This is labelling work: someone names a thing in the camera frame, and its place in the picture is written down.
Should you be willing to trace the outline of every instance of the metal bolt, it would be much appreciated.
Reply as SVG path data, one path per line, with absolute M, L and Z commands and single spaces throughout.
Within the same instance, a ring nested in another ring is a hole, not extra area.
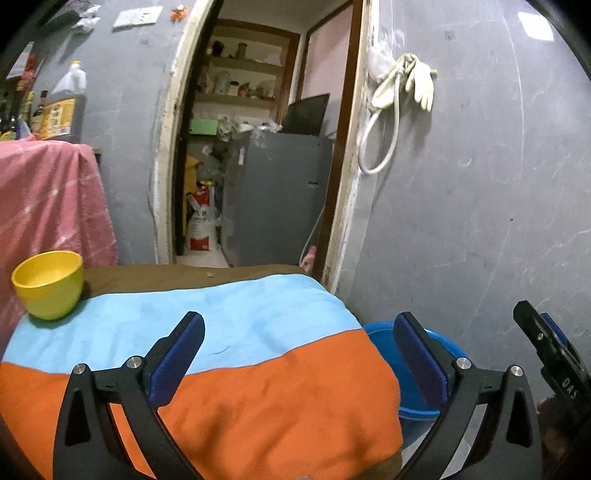
M 511 373 L 513 375 L 515 375 L 516 377 L 522 377 L 523 376 L 523 370 L 521 369 L 521 367 L 518 367 L 517 365 L 513 365 L 511 367 Z
M 77 364 L 73 369 L 72 373 L 76 375 L 80 375 L 84 370 L 86 370 L 86 364 Z
M 472 366 L 472 362 L 470 362 L 465 356 L 461 356 L 456 360 L 457 366 L 459 366 L 462 370 L 468 370 Z
M 129 357 L 125 363 L 129 368 L 138 368 L 142 364 L 142 358 L 140 356 Z

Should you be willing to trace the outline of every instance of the plastic jug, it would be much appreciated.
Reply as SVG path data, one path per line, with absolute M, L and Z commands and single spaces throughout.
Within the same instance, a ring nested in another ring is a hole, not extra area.
M 68 72 L 47 96 L 41 123 L 41 140 L 79 143 L 86 108 L 86 73 L 79 61 L 73 61 Z

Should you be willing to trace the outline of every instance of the green box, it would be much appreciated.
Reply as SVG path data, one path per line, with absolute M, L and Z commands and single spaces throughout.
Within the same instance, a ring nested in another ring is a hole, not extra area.
M 189 129 L 191 135 L 217 135 L 217 120 L 194 118 Z

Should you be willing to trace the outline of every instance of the blue bucket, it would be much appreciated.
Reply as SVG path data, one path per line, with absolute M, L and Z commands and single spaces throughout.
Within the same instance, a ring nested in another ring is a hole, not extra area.
M 398 417 L 402 426 L 402 440 L 404 442 L 402 447 L 406 448 L 435 423 L 439 411 L 433 410 L 425 403 L 417 383 L 414 381 L 410 370 L 398 351 L 392 334 L 394 321 L 370 323 L 363 327 L 363 329 L 369 335 L 372 343 L 378 348 L 384 360 L 390 365 L 396 378 L 398 378 L 398 384 L 400 385 L 400 409 L 398 410 Z M 449 338 L 437 332 L 425 330 L 429 337 L 439 340 L 453 356 L 467 357 L 466 352 Z

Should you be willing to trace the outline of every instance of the refrigerator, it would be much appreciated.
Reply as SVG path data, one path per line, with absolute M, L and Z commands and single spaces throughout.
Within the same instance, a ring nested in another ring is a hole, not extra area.
M 332 148 L 328 138 L 259 130 L 229 141 L 221 215 L 229 265 L 299 264 L 324 206 Z

